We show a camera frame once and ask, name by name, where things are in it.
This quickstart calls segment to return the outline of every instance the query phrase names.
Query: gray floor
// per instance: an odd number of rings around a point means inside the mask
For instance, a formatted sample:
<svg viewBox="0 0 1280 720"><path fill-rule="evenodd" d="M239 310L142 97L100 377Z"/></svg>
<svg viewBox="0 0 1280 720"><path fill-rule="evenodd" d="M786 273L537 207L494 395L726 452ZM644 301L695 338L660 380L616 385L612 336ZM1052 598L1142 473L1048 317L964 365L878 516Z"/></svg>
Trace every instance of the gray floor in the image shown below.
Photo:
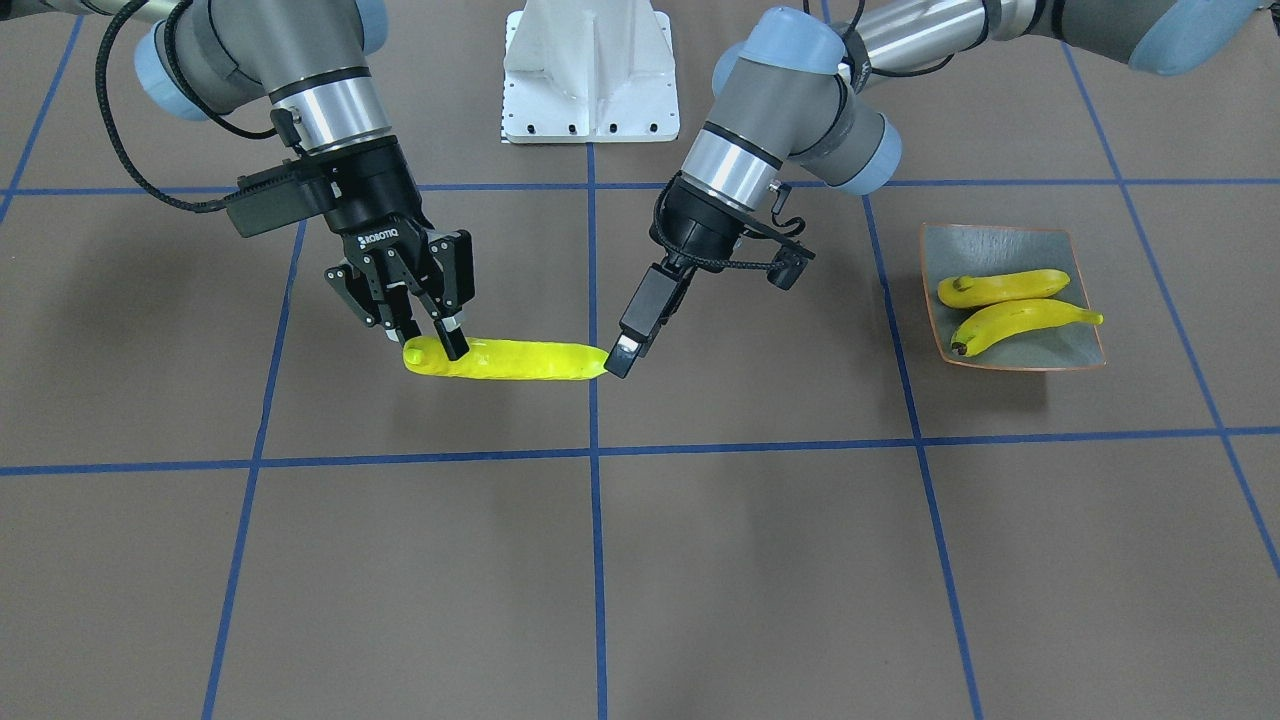
<svg viewBox="0 0 1280 720"><path fill-rule="evenodd" d="M613 340L769 4L658 3L680 140L589 149L497 141L521 3L389 3L374 73L428 214L476 237L471 332ZM1280 716L1261 14L1184 78L1028 38L873 88L902 168L796 192L795 290L701 277L591 384L410 375L323 283L323 223L241 240L142 196L96 118L104 27L0 24L0 719ZM118 61L156 182L283 159ZM1108 365L943 364L922 222L1070 231Z"/></svg>

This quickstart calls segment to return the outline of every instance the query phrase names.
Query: square bowl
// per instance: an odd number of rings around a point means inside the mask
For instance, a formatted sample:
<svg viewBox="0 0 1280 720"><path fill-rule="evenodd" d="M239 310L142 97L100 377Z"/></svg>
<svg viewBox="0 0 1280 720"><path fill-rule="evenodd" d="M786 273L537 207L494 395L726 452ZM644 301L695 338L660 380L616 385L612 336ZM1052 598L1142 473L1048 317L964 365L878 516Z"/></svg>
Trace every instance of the square bowl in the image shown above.
<svg viewBox="0 0 1280 720"><path fill-rule="evenodd" d="M954 275L1002 275L1052 268L1071 282L1053 297L1089 307L1075 246L1066 231L984 225L920 225L920 269L925 307L938 354L947 363L987 370L1087 370L1106 365L1096 325L1073 323L1016 334L997 342L977 357L951 351L951 336L974 310L947 307L938 300L938 283Z"/></svg>

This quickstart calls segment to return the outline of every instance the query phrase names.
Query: blue cap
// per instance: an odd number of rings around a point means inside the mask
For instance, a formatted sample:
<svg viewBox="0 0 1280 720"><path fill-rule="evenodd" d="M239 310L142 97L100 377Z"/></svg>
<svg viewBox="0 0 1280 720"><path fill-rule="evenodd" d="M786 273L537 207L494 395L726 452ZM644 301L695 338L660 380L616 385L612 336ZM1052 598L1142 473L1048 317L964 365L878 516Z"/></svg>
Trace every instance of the blue cap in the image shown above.
<svg viewBox="0 0 1280 720"><path fill-rule="evenodd" d="M142 90L147 91L151 100L155 100L155 104L170 115L184 120L206 120L209 118L204 110L182 94L178 83L173 82L169 70L160 61L161 36L159 33L163 26L164 20L156 23L151 32L142 36L138 46L133 50L133 69L138 73L138 82L142 83Z"/></svg>
<svg viewBox="0 0 1280 720"><path fill-rule="evenodd" d="M746 38L741 56L765 65L820 76L836 74L845 56L840 35L795 8L771 8Z"/></svg>
<svg viewBox="0 0 1280 720"><path fill-rule="evenodd" d="M360 24L365 28L365 55L372 55L387 45L390 19L387 17L387 4L383 0L356 0L360 12Z"/></svg>
<svg viewBox="0 0 1280 720"><path fill-rule="evenodd" d="M1240 32L1258 0L1178 0L1143 36L1129 67L1180 76L1203 65Z"/></svg>
<svg viewBox="0 0 1280 720"><path fill-rule="evenodd" d="M733 65L737 64L737 56L742 53L744 45L746 42L735 42L716 61L716 69L712 70L712 92L716 95L719 95L724 90L724 83L728 82L728 76L733 72Z"/></svg>
<svg viewBox="0 0 1280 720"><path fill-rule="evenodd" d="M849 195L870 195L884 187L884 183L897 172L897 164L901 161L902 136L897 133L893 123L890 123L888 118L884 118L884 137L881 138L881 145L876 149L876 154L872 155L872 159L867 161L867 165L852 179L837 186L836 190L847 192Z"/></svg>

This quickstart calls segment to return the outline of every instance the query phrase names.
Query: banana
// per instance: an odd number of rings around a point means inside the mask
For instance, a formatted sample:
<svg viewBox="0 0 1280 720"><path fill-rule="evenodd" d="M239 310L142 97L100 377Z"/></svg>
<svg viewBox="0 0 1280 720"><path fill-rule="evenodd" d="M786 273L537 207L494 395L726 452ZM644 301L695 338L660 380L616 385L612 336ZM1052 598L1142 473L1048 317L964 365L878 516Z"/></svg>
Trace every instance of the banana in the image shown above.
<svg viewBox="0 0 1280 720"><path fill-rule="evenodd" d="M604 374L608 352L589 345L467 338L471 351L449 361L435 337L404 343L404 368L420 375L476 380L589 380Z"/></svg>
<svg viewBox="0 0 1280 720"><path fill-rule="evenodd" d="M1102 314L1076 307L1061 300L1010 300L978 310L956 328L951 350L973 357L997 342L1029 331L1057 328L1070 323L1102 324Z"/></svg>
<svg viewBox="0 0 1280 720"><path fill-rule="evenodd" d="M960 275L938 283L938 300L947 307L966 310L1007 300L1050 297L1070 283L1070 275L1052 269L978 278Z"/></svg>

